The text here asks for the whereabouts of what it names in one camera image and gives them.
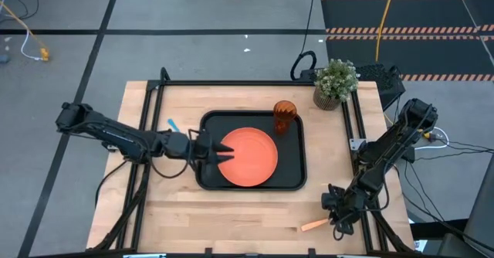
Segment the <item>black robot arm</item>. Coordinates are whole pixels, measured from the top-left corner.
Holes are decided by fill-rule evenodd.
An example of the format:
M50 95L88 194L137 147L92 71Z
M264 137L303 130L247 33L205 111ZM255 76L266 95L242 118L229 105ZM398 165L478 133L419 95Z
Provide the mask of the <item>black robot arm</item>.
M409 100L403 106L398 122L386 133L377 141L363 141L358 150L353 151L352 160L359 170L348 188L329 184L329 192L321 196L323 209L330 211L331 223L336 225L336 231L352 235L353 224L360 219L360 214L371 212L397 251L412 251L394 234L381 215L381 210L387 204L378 209L375 203L385 185L386 172L408 147L418 141L421 132L429 132L434 128L437 119L436 109L431 104L419 99Z
M173 159L201 159L206 160L206 164L213 165L232 158L229 155L216 154L219 151L233 150L223 144L215 143L206 131L198 132L197 139L193 141L180 132L139 131L105 117L88 104L64 103L62 109L56 119L59 132L90 134L117 147L125 159L134 163L143 164L149 162L150 158L163 155Z

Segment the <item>black mat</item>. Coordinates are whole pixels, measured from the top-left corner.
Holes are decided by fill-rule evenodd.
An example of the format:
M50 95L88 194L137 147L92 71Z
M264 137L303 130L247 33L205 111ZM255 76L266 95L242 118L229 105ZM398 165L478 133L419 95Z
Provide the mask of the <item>black mat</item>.
M372 63L376 36L328 36L326 45L329 59ZM494 73L494 66L478 36L384 36L379 62L397 65L403 75Z
M491 55L494 56L494 36L485 36L482 37L484 42L486 43L487 49L491 52Z
M494 0L465 0L481 34L494 33Z
M381 23L386 1L322 0L325 26L332 33L336 33L338 28L347 28L347 33L352 28L376 29ZM392 0L386 27L391 34L452 34L475 31L462 0Z

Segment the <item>wooden table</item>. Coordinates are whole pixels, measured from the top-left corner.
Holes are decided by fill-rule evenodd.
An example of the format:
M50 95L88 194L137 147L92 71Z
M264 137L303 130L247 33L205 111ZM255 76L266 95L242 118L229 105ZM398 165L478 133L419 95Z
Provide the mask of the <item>wooden table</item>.
M138 127L145 87L146 82L127 83L118 121ZM339 242L333 239L333 227L327 224L304 233L299 229L305 223L327 218L320 196L327 192L328 183L346 188L353 177L341 107L320 110L312 95L313 87L303 86L165 87L158 130L170 128L168 118L173 118L182 131L198 129L201 117L210 110L271 110L279 100L292 101L303 120L307 182L296 192L211 192L199 187L190 168L172 180L151 172L139 251L203 253L206 247L212 247L213 253L304 254L308 248L315 248L318 254L365 253L360 222L354 225L354 235ZM376 84L361 82L358 95L367 137L376 140L386 131ZM147 127L151 125L154 101ZM354 134L358 134L351 101L348 104ZM106 173L121 161L120 154L110 154ZM155 158L154 163L168 175L183 166L183 161L167 158ZM95 246L120 216L129 172L130 166L122 168L101 188L88 247ZM391 203L383 211L384 217L413 247L398 175L391 170L386 179ZM380 197L383 205L385 196ZM369 220L374 248L379 249L370 214ZM134 220L130 219L126 246L130 245L133 227Z

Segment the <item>green leaves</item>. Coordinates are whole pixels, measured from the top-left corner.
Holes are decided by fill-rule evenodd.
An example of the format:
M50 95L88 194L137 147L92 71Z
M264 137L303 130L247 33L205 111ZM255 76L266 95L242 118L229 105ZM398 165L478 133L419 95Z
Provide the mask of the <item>green leaves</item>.
M355 66L350 61L332 59L327 68L316 71L314 83L325 96L346 101L358 86Z

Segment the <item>yellow cable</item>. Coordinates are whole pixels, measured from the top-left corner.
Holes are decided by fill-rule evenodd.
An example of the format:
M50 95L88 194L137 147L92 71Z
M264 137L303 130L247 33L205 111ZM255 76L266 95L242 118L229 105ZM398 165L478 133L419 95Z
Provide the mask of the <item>yellow cable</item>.
M22 26L24 26L24 28L29 31L29 34L36 40L36 42L38 42L38 44L41 46L41 54L42 54L42 59L44 61L47 61L48 58L49 58L49 51L48 51L48 46L46 46L40 39L38 39L38 37L36 37L34 34L32 34L31 32L31 29L29 29L29 27L20 19L17 17L17 15L14 14L14 12L9 8L7 7L7 5L5 5L5 3L1 2L0 1L0 5L3 6L3 8L5 8L5 10L7 10L7 12L18 22L20 23Z
M381 34L383 32L384 21L386 20L387 11L391 0L387 0L386 8L384 9L383 18L381 19L381 25L379 26L379 33L377 34L377 45L376 45L376 62L379 60L379 45L381 44Z

